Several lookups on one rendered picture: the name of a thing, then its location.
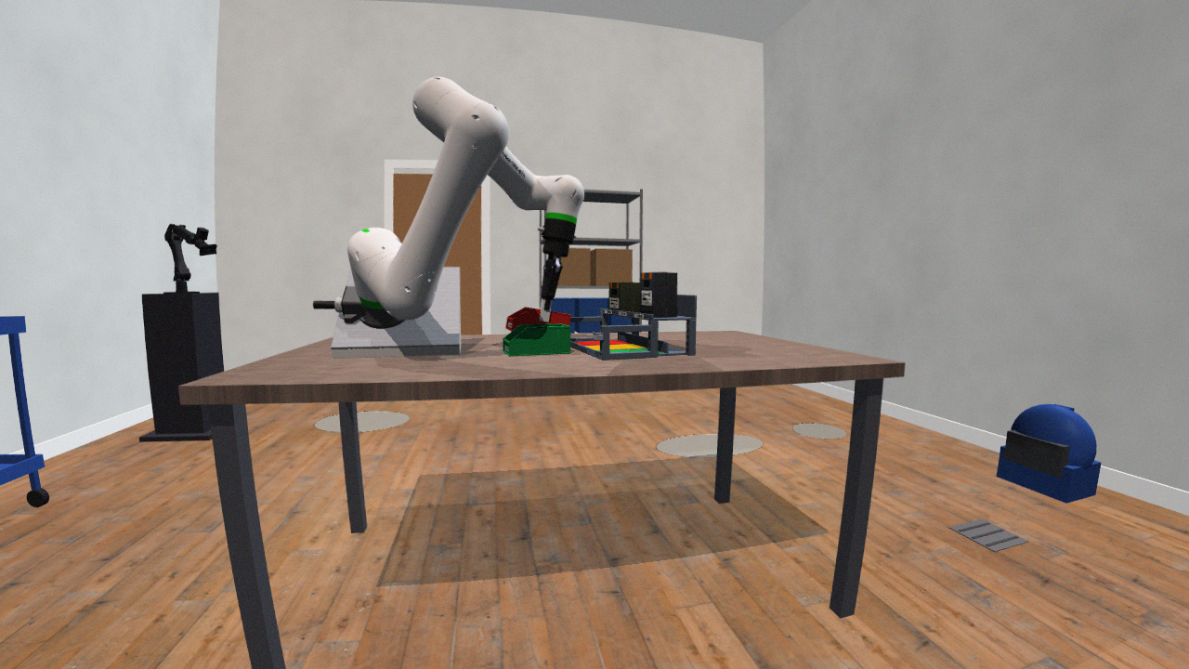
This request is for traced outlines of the green bin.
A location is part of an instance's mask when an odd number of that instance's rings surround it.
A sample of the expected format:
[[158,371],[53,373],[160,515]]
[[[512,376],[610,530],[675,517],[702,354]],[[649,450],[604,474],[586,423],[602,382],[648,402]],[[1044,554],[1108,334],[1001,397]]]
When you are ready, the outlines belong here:
[[570,326],[521,323],[503,337],[503,352],[508,356],[570,354]]

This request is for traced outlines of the red bin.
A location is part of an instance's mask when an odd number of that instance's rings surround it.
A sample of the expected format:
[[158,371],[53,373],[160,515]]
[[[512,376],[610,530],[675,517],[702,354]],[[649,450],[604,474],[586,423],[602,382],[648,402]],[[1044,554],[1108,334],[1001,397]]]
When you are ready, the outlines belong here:
[[[526,313],[524,313],[526,310]],[[512,332],[520,323],[565,323],[570,326],[570,314],[554,313],[551,310],[549,322],[540,321],[541,310],[537,308],[523,308],[508,316],[507,329]],[[512,322],[511,322],[512,321]]]

